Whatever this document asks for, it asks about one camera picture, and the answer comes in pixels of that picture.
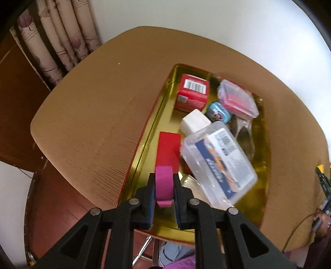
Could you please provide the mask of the person's right hand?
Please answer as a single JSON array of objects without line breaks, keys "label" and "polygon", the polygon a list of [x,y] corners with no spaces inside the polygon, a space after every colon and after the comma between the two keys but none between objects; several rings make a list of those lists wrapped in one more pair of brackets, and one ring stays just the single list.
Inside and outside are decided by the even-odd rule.
[{"label": "person's right hand", "polygon": [[330,216],[322,212],[314,216],[313,220],[315,221],[317,219],[321,221],[321,224],[315,231],[315,240],[322,240],[327,235]]}]

